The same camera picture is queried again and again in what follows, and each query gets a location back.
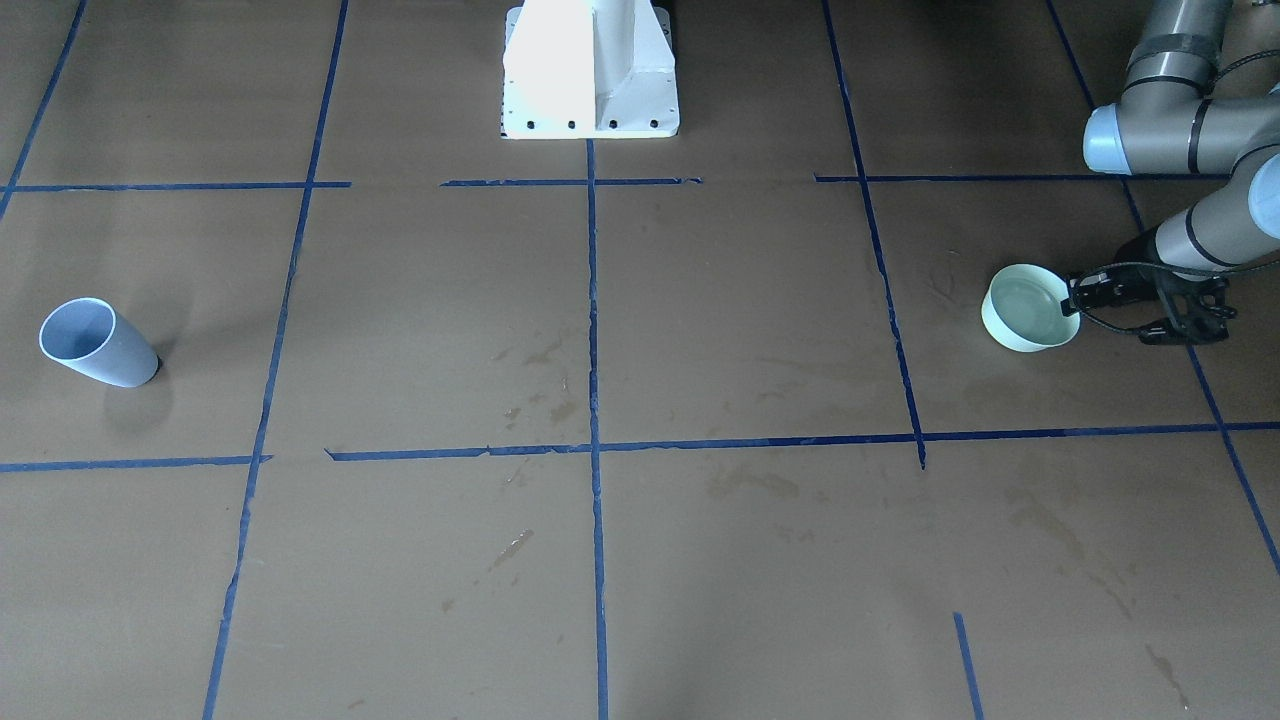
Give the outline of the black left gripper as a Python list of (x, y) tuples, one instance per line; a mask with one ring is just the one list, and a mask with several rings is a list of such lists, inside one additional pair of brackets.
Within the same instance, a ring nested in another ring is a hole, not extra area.
[(1116, 251), (1116, 281), (1107, 272), (1069, 274), (1062, 316), (1085, 316), (1102, 307), (1156, 304), (1164, 316), (1138, 328), (1143, 345), (1215, 345), (1230, 337), (1235, 318), (1226, 305), (1229, 283), (1221, 278), (1192, 277), (1157, 269), (1155, 231), (1124, 243)]

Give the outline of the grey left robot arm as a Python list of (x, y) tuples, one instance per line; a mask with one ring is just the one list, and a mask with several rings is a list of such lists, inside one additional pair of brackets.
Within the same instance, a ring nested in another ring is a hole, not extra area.
[(1146, 345), (1211, 345), (1236, 311), (1233, 275), (1279, 242), (1277, 92), (1220, 99), (1229, 1), (1157, 1), (1117, 102), (1085, 124), (1083, 154), (1114, 176), (1226, 176), (1226, 184), (1123, 245), (1110, 264), (1071, 274), (1064, 316), (1155, 302), (1164, 316), (1132, 329)]

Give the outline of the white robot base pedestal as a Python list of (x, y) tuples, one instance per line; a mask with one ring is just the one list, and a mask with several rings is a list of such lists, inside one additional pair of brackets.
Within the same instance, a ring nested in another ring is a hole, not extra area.
[(507, 140), (678, 133), (668, 1), (524, 1), (506, 13), (502, 65)]

